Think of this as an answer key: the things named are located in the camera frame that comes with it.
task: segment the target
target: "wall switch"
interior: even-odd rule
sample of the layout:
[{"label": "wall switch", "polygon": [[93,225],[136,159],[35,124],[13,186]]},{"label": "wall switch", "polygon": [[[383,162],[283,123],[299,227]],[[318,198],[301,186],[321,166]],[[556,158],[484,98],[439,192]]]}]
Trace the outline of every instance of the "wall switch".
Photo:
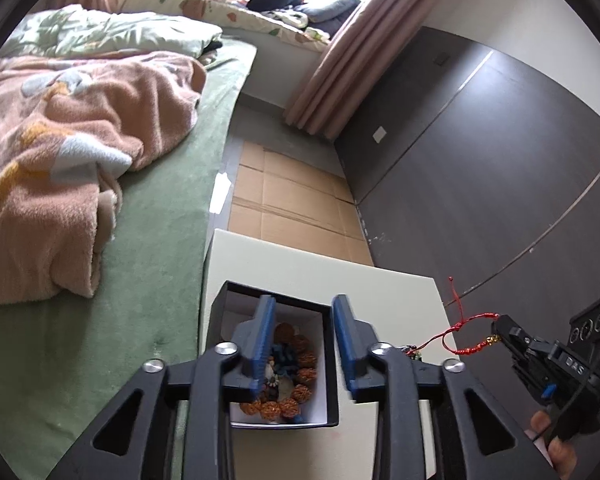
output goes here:
[{"label": "wall switch", "polygon": [[433,62],[438,66],[443,66],[449,60],[450,57],[451,56],[446,52],[440,52],[440,54],[436,56]]},{"label": "wall switch", "polygon": [[380,126],[374,133],[374,141],[377,142],[378,144],[380,144],[380,141],[382,139],[384,139],[385,135],[386,135],[386,130],[382,126]]}]

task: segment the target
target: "open gift box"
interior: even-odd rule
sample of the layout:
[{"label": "open gift box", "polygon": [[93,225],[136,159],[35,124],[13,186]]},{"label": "open gift box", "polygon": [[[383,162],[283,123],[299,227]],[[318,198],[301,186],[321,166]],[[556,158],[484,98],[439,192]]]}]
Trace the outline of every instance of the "open gift box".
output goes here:
[{"label": "open gift box", "polygon": [[253,319],[260,296],[269,294],[276,300],[276,325],[289,323],[296,334],[305,336],[316,357],[316,378],[310,385],[311,398],[300,404],[302,422],[291,423],[284,418],[269,422],[259,413],[247,415],[239,404],[230,406],[231,424],[234,428],[263,430],[289,430],[299,428],[324,428],[338,425],[338,392],[336,382],[336,357],[331,323],[331,307],[289,298],[270,292],[225,282],[216,296],[210,312],[206,348],[222,341],[230,341],[238,323]]}]

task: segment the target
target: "gold bead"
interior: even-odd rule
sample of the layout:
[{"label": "gold bead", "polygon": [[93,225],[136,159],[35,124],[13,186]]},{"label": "gold bead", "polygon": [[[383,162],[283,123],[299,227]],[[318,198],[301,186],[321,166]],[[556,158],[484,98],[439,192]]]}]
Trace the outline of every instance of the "gold bead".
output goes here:
[{"label": "gold bead", "polygon": [[487,345],[491,346],[495,343],[500,342],[500,336],[499,335],[490,335],[487,337],[487,339],[485,339],[485,341],[487,342]]}]

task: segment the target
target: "cardboard floor covering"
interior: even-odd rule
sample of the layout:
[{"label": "cardboard floor covering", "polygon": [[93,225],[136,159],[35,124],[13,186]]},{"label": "cardboard floor covering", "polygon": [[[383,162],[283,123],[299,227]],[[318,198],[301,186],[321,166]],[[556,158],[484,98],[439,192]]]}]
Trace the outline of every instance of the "cardboard floor covering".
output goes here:
[{"label": "cardboard floor covering", "polygon": [[244,143],[229,231],[373,265],[347,181]]}]

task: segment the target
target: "finger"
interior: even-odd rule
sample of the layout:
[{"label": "finger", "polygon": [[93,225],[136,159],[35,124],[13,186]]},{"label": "finger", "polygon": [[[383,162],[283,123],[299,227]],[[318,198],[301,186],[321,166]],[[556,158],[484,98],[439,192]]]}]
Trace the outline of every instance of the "finger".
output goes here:
[{"label": "finger", "polygon": [[[528,436],[529,438],[533,439],[533,437],[536,436],[536,433],[532,430],[525,430],[525,434],[526,436]],[[551,466],[554,466],[554,463],[551,462],[551,457],[549,456],[549,452],[546,450],[546,446],[544,445],[544,440],[542,440],[541,438],[539,438],[538,440],[536,440],[534,442],[534,445],[538,448],[538,450],[540,451],[540,453],[542,453],[542,456],[544,456],[546,458],[546,461],[551,464]]]},{"label": "finger", "polygon": [[538,433],[542,433],[546,428],[551,425],[551,419],[546,412],[535,412],[534,416],[531,417],[531,429]]},{"label": "finger", "polygon": [[554,469],[558,473],[558,476],[562,480],[568,480],[578,462],[574,447],[568,442],[563,442],[558,437],[555,437],[549,443],[547,451],[549,452],[551,462],[554,463]]}]

